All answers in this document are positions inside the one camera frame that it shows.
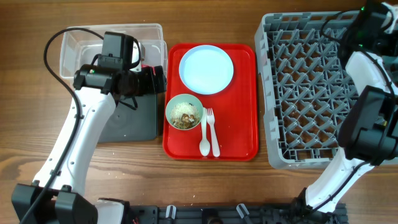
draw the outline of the wooden table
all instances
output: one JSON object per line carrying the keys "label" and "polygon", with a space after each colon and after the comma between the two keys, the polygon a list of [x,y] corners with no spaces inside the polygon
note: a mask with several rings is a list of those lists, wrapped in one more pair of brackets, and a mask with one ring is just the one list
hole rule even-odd
{"label": "wooden table", "polygon": [[[44,45],[57,31],[78,25],[159,23],[170,49],[181,42],[248,44],[270,12],[340,11],[364,1],[241,0],[5,1],[0,4],[0,223],[17,223],[11,194],[29,184],[51,151],[71,97],[43,64]],[[61,38],[49,62],[59,70]],[[87,175],[85,197],[129,200],[136,205],[200,206],[238,202],[290,202],[322,170],[275,170],[267,158],[258,78],[260,150],[251,162],[175,161],[162,137],[148,142],[99,144]],[[398,166],[378,167],[343,197],[350,223],[397,223]]]}

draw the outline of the bowl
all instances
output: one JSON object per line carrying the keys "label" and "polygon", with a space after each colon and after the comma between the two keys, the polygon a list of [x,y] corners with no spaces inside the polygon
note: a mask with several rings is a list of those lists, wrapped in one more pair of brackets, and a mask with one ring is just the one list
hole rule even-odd
{"label": "bowl", "polygon": [[[179,104],[179,103],[183,103],[183,102],[192,104],[192,105],[195,106],[195,107],[197,108],[197,110],[198,110],[199,122],[198,122],[194,127],[192,127],[192,128],[180,129],[180,128],[175,127],[175,126],[172,124],[172,109],[174,108],[175,105],[177,105],[177,104]],[[192,95],[190,95],[190,94],[179,94],[179,95],[173,97],[173,98],[167,103],[165,114],[166,114],[166,119],[167,119],[167,121],[169,122],[169,124],[170,124],[173,128],[178,129],[178,130],[182,130],[182,131],[188,131],[188,130],[191,130],[191,129],[195,128],[196,126],[198,126],[198,125],[200,124],[201,117],[203,116],[203,105],[201,104],[200,100],[199,100],[198,98],[196,98],[195,96],[192,96]]]}

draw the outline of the dish rack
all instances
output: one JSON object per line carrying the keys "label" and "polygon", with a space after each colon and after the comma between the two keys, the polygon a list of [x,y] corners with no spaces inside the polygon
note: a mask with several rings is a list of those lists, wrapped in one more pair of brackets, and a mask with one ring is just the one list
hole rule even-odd
{"label": "dish rack", "polygon": [[[336,13],[266,14],[254,36],[268,159],[275,169],[326,167],[337,152],[341,123],[358,99],[337,57],[339,44],[320,35]],[[357,15],[334,18],[325,34],[339,39]]]}

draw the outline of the white fork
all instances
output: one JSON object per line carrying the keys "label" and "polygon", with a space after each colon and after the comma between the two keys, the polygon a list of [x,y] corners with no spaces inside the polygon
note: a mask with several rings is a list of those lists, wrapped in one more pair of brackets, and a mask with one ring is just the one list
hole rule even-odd
{"label": "white fork", "polygon": [[214,113],[213,113],[212,108],[206,110],[206,116],[207,116],[207,123],[210,126],[211,147],[213,148],[213,155],[215,157],[219,157],[220,156],[220,148],[218,147],[216,130],[214,129],[214,123],[215,123],[216,119],[214,118]]}

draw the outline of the red tray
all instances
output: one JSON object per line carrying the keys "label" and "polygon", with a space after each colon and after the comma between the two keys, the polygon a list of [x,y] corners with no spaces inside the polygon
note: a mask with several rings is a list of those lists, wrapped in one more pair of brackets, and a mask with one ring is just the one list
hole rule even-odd
{"label": "red tray", "polygon": [[[232,60],[234,75],[231,83],[219,93],[201,95],[189,90],[181,81],[178,68],[183,55],[203,44],[177,44],[169,52],[165,105],[178,94],[197,97],[205,108],[213,108],[215,129],[220,146],[219,157],[200,154],[201,127],[181,131],[173,128],[164,118],[163,148],[173,159],[248,161],[259,149],[257,127],[256,60],[252,49],[243,44],[211,44],[223,49]],[[207,140],[211,142],[207,125]]]}

